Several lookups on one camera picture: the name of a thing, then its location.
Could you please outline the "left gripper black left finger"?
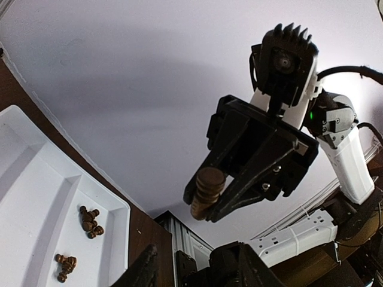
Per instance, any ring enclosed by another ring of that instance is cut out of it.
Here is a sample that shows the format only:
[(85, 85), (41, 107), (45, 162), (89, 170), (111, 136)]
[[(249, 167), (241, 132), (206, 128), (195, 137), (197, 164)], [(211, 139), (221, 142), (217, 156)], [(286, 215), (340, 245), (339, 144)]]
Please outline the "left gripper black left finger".
[(112, 287), (157, 286), (158, 251), (149, 244), (131, 266), (111, 285)]

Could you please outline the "white plastic compartment tray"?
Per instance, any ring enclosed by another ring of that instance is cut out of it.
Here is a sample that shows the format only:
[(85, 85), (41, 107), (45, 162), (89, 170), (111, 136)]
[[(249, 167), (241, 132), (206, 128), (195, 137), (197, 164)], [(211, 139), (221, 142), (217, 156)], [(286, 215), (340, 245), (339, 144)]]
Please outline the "white plastic compartment tray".
[(59, 286), (54, 255), (78, 209), (105, 230), (98, 282), (128, 268), (130, 206), (61, 151), (16, 105), (1, 112), (1, 285)]

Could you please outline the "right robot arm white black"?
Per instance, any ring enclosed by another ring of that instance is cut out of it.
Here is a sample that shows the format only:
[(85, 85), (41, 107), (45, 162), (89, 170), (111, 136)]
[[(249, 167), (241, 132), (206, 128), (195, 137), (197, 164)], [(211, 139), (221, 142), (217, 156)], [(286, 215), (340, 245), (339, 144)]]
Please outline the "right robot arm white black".
[(185, 187), (183, 199), (198, 220), (217, 222), (261, 201), (288, 197), (323, 150), (340, 189), (357, 211), (344, 222), (318, 209), (305, 219), (259, 239), (254, 249), (269, 267), (310, 248), (349, 239), (381, 198), (367, 169), (351, 100), (322, 92), (304, 97), (284, 115), (269, 115), (270, 96), (249, 102), (222, 97), (208, 128), (209, 154)]

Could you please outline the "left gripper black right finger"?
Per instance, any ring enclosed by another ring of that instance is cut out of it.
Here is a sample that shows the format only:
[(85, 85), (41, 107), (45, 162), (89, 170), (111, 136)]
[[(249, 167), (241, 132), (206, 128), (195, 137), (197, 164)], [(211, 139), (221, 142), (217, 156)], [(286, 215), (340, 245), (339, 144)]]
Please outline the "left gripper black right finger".
[(241, 286), (284, 286), (248, 244), (240, 243), (239, 245), (238, 268)]

